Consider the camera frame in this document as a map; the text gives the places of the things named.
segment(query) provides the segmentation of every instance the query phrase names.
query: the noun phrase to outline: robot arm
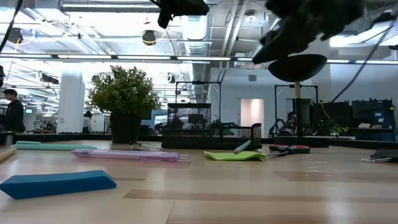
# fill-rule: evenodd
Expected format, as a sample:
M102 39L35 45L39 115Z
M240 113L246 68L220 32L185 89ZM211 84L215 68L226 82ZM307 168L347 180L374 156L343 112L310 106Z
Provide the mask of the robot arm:
M270 30L254 56L255 64L303 52L318 34L328 40L363 14L364 0L268 0L266 8L280 17L279 28Z

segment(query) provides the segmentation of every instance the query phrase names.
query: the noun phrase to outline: doorway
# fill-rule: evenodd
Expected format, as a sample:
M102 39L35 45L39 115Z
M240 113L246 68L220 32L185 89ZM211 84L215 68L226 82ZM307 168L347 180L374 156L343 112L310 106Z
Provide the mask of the doorway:
M264 132L264 100L263 99L241 99L241 126L250 127L261 123L261 137Z

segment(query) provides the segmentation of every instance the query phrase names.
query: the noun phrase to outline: potted plant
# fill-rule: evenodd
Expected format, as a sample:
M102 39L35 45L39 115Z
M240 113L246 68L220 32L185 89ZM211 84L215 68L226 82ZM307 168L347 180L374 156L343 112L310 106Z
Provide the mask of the potted plant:
M88 94L89 105L111 112L113 143L136 143L141 117L160 109L159 97L145 71L119 65L111 66L111 70L93 76L95 89Z
M339 134L342 132L343 130L341 130L341 128L334 126L330 129L330 134L332 136L339 136Z

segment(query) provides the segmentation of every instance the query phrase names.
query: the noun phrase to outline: yellow cable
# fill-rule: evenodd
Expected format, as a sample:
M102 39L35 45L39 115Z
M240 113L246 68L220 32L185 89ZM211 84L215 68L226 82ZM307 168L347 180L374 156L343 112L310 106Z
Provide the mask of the yellow cable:
M338 128L340 128L341 130L343 130L343 131L348 131L346 128L341 127L341 126L338 125L331 117L329 117L328 113L326 113L326 110L325 110L325 108L323 107L323 103L322 103L322 102L321 102L321 107L322 107L322 110L323 110L324 114L326 115L326 117L327 117L331 122L333 122L333 123L334 123Z
M17 49L18 49L19 46L23 46L23 45L25 45L25 44L29 44L30 42L32 42L32 40L35 38L35 32L36 32L36 30L33 30L33 32L32 32L32 38L31 38L28 42L25 42L25 43L23 43L23 44L20 43L21 39L18 39L18 41L17 41L16 44L15 44L15 43L12 43L12 42L9 41L9 40L7 40L7 41L8 41L10 44L14 44L14 45L15 45L15 51L17 51Z
M154 41L146 41L146 40L144 40L144 39L142 38L142 37L144 36L144 34L141 35L141 39L142 39L142 41L143 41L144 43L147 43L147 44L154 44L154 43L156 43L156 42L162 40L162 39L164 38L165 35L166 35L166 30L164 30L163 36L162 36L161 38L157 39L157 40L154 40Z
M19 46L19 42L21 41L21 39L18 39L17 40L17 44L15 45L15 51L17 51L17 49L18 49L18 46Z

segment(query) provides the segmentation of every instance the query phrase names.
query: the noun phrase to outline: green cloth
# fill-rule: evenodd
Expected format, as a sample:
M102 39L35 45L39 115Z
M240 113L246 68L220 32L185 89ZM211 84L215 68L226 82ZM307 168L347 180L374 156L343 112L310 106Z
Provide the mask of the green cloth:
M259 152L243 151L238 154L233 152L207 152L205 151L205 156L216 161L245 161L248 159L259 159L260 161L266 160L266 155Z
M53 151L73 151L75 149L97 149L94 146L84 146L75 144L42 144L41 142L18 141L15 144L18 150L53 150Z

